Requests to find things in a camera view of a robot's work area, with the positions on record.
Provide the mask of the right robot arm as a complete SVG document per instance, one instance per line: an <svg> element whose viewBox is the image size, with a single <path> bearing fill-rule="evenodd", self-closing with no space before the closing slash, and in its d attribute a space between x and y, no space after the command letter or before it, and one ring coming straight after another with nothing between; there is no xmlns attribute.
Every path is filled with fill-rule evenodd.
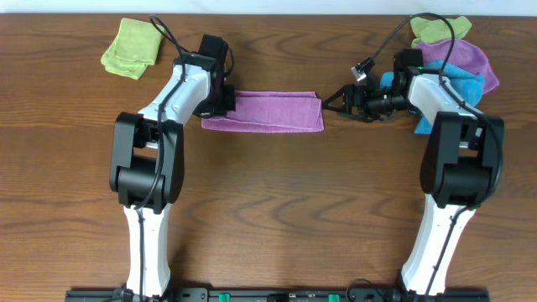
<svg viewBox="0 0 537 302"><path fill-rule="evenodd" d="M373 58L352 68L357 81L322 102L323 109L358 122L374 122L396 111L420 113L432 126L420 166L425 211L412 252L389 301L477 301L480 293L446 292L453 253L476 209L496 190L503 166L500 117L465 102L442 68L424 65L420 49L394 56L394 78L377 88Z"/></svg>

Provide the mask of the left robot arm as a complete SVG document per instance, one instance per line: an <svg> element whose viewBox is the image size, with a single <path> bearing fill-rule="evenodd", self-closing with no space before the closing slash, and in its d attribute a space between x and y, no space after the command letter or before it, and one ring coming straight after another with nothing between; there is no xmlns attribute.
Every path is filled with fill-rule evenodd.
<svg viewBox="0 0 537 302"><path fill-rule="evenodd" d="M109 183L127 217L130 243L120 301L163 301L169 295L169 212L185 177L184 127L192 116L235 111L235 88L226 83L231 56L223 38L204 35L196 52L179 52L172 76L149 105L116 119Z"/></svg>

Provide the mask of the crumpled green cloth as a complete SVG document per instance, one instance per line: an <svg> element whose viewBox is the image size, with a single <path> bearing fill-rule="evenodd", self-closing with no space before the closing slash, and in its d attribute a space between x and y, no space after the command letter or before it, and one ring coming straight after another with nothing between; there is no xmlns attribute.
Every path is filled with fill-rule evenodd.
<svg viewBox="0 0 537 302"><path fill-rule="evenodd" d="M447 21L451 25L456 39L464 38L472 28L472 23L464 16L448 18ZM440 19L413 18L410 21L410 26L415 36L411 43L412 48L416 48L419 43L434 44L451 38L451 31Z"/></svg>

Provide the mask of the folded green cloth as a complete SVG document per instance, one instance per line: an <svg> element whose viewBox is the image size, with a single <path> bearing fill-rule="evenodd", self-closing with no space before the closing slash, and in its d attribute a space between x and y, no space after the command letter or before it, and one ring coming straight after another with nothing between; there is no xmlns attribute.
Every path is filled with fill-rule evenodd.
<svg viewBox="0 0 537 302"><path fill-rule="evenodd" d="M101 57L107 72L138 80L154 65L164 27L132 18L122 18L117 36Z"/></svg>

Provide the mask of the blue cloth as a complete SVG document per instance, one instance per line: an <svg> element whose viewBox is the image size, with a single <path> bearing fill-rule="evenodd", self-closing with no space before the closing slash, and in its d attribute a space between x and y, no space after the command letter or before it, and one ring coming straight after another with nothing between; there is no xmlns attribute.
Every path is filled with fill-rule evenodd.
<svg viewBox="0 0 537 302"><path fill-rule="evenodd" d="M440 69L442 64L443 60L434 60L424 63L425 67L435 70ZM483 75L473 75L451 63L446 64L444 72L447 74L454 90L469 105L475 107L481 101L485 83ZM381 89L391 87L393 79L394 73L392 71L385 72L381 77L379 87ZM431 130L431 124L426 118L422 117L414 130L414 134L430 134Z"/></svg>

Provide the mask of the purple cloth with tag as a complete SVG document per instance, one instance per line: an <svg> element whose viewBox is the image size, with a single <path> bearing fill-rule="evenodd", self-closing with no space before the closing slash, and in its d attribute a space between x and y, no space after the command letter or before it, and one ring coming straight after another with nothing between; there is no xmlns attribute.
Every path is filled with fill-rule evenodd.
<svg viewBox="0 0 537 302"><path fill-rule="evenodd" d="M425 64L432 68L441 68L450 46L451 41L444 39L433 44L420 42L416 48L422 51ZM463 39L455 39L448 63L473 75L482 76L484 93L492 91L500 84L485 53Z"/></svg>

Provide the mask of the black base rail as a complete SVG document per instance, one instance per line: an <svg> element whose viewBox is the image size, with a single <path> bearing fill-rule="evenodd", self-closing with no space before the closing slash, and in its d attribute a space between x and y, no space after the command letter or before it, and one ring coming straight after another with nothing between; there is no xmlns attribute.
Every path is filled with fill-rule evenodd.
<svg viewBox="0 0 537 302"><path fill-rule="evenodd" d="M128 289L114 290L68 290L66 301L168 301L168 302L489 302L485 290L455 289L437 296L421 296L388 288L353 288L339 290L239 290L239 289L173 289L163 297L140 297Z"/></svg>

